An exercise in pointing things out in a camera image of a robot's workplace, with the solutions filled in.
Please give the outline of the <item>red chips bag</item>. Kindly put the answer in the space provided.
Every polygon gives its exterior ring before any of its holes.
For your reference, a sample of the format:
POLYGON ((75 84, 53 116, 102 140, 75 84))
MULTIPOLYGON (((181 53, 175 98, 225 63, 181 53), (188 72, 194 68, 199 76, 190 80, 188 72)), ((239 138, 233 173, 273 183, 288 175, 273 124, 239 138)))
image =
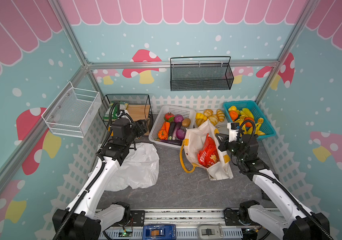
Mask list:
POLYGON ((206 135, 204 146, 198 152, 197 157, 199 163, 205 168, 213 166, 220 160, 216 143, 209 134, 206 135))

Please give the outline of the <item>white plastic grocery bag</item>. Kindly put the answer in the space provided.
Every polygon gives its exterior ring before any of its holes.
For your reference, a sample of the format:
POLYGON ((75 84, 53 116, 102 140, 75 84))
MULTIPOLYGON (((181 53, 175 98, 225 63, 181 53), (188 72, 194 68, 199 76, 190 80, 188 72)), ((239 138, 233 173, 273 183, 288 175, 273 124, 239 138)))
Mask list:
POLYGON ((145 189, 157 183, 159 176, 159 155, 154 145, 136 144, 130 150, 123 164, 105 185, 105 191, 118 192, 131 187, 145 189))

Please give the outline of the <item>white canvas tote bag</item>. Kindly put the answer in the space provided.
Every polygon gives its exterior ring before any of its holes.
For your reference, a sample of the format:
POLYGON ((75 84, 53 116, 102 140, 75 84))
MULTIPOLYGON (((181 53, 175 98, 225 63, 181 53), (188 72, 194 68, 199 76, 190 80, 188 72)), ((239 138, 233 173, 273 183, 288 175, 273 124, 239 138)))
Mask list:
POLYGON ((180 150, 180 163, 186 173, 196 168, 205 169, 211 181, 227 180, 234 177, 230 167, 230 156, 219 150, 216 134, 219 130, 210 122, 198 128, 188 129, 180 150))

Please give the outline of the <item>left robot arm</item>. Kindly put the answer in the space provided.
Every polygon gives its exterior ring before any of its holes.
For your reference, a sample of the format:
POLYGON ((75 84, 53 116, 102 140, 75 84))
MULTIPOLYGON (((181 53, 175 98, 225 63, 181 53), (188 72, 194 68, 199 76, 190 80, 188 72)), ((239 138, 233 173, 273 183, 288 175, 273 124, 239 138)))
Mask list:
POLYGON ((135 140, 148 131, 147 121, 119 118, 110 121, 110 130, 96 152, 97 164, 83 188, 64 209, 53 215, 55 240, 97 240, 102 231, 115 223, 124 225, 130 220, 130 205, 117 202, 97 212, 106 185, 123 164, 135 140))

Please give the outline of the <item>white plastic tray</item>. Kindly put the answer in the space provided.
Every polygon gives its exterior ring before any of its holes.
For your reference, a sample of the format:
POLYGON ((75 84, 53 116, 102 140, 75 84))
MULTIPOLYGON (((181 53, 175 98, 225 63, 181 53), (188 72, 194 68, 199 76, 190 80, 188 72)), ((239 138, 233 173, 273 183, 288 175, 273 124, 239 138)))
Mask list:
MULTIPOLYGON (((211 109, 211 110, 213 110, 214 111, 214 115, 216 115, 217 109, 211 109)), ((196 117, 195 117, 195 121, 194 121, 194 128, 198 128, 196 126, 195 122, 196 122, 196 117)), ((228 134, 229 133, 229 129, 227 128, 228 123, 229 122, 227 121, 227 119, 225 117, 224 122, 220 122, 219 121, 219 123, 216 126, 214 126, 214 127, 218 129, 219 133, 221 133, 221 134, 228 134)))

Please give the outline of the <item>green snack bag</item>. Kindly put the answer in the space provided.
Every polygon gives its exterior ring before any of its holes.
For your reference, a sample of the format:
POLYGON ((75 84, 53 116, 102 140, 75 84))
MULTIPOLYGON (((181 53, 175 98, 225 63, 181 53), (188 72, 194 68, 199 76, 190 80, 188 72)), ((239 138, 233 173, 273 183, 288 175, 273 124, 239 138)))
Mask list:
POLYGON ((104 121, 107 121, 107 122, 109 121, 109 119, 110 119, 110 117, 109 117, 109 116, 110 116, 110 111, 112 111, 112 113, 111 113, 111 120, 112 120, 112 121, 117 120, 117 119, 118 119, 118 116, 121 114, 121 111, 126 112, 128 106, 129 106, 129 103, 127 103, 127 102, 119 102, 119 105, 116 106, 116 107, 112 110, 113 104, 114 104, 114 102, 111 102, 111 103, 110 103, 110 106, 109 106, 107 112, 106 112, 105 115, 103 116, 103 120, 104 120, 104 121))

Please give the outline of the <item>right croissant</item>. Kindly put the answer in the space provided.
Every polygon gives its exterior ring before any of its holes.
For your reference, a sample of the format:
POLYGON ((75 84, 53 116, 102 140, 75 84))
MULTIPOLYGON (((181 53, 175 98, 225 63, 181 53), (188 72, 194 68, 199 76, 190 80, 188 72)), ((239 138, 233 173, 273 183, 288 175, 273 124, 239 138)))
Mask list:
POLYGON ((221 109, 217 109, 217 113, 216 113, 218 119, 220 122, 224 122, 225 120, 225 114, 221 109))

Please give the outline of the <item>yellow lemon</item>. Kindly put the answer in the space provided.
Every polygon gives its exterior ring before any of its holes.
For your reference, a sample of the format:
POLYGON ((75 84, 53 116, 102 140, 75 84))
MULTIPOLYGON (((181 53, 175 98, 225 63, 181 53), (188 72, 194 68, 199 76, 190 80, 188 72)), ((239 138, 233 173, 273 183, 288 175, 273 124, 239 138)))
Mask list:
POLYGON ((231 106, 231 107, 228 109, 229 112, 231 112, 231 111, 236 112, 237 110, 238 110, 238 109, 237 109, 236 106, 231 106))

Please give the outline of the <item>large croissant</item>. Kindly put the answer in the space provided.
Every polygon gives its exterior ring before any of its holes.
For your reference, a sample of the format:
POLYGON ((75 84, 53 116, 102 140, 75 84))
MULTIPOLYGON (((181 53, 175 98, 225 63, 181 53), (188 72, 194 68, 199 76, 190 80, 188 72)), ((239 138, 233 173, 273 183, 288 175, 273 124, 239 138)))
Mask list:
POLYGON ((212 123, 212 125, 216 126, 219 123, 219 118, 217 115, 211 115, 208 117, 208 120, 212 123))

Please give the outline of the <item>orange pumpkin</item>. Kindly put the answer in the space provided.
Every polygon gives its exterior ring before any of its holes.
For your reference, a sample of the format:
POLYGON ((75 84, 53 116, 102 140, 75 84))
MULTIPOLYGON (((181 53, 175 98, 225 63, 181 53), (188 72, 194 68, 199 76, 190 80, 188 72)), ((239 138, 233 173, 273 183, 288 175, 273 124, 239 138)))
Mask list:
POLYGON ((167 140, 168 137, 169 137, 169 134, 168 134, 168 132, 167 132, 166 130, 160 130, 160 131, 158 132, 158 138, 159 138, 160 140, 167 140))

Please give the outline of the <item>orange carrot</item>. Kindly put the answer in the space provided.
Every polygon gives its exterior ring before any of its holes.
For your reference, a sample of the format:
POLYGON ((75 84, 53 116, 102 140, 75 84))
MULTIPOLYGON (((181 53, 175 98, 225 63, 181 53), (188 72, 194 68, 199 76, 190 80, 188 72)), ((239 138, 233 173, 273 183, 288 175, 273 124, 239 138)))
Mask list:
POLYGON ((170 124, 169 122, 164 122, 164 124, 162 125, 161 130, 163 130, 163 131, 169 133, 170 125, 171 125, 171 124, 170 124))

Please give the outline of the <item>purple onion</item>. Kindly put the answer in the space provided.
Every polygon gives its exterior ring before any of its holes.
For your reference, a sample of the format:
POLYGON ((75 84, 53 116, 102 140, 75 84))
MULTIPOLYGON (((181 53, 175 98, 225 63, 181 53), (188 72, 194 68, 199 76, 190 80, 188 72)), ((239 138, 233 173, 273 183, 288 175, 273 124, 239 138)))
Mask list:
POLYGON ((174 117, 174 122, 175 123, 181 123, 184 120, 184 117, 182 115, 176 115, 174 117))

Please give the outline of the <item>magenta round vegetable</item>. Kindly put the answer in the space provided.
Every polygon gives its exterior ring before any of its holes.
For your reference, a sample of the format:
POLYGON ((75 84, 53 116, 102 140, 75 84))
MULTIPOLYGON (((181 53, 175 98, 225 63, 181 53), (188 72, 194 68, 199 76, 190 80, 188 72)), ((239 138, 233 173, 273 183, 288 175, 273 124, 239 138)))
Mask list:
POLYGON ((179 139, 179 140, 184 140, 185 139, 185 136, 186 136, 186 131, 183 130, 183 129, 178 129, 177 132, 176 132, 176 137, 179 139))

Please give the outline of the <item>brown potato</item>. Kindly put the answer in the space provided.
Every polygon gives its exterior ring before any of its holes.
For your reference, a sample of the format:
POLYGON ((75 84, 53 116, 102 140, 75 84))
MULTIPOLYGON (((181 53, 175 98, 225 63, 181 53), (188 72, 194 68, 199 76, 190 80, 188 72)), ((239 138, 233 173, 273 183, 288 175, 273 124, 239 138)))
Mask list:
POLYGON ((183 119, 183 121, 182 121, 182 127, 188 128, 188 127, 190 126, 190 124, 191 124, 191 120, 190 120, 189 118, 183 119))

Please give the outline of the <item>grey switch box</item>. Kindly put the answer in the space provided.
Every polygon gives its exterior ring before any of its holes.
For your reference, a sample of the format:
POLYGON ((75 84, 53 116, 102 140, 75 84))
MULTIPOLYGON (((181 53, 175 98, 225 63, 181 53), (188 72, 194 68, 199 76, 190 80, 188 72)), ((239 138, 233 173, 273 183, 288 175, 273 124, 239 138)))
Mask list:
POLYGON ((200 225, 198 226, 199 240, 221 240, 224 232, 221 225, 200 225))

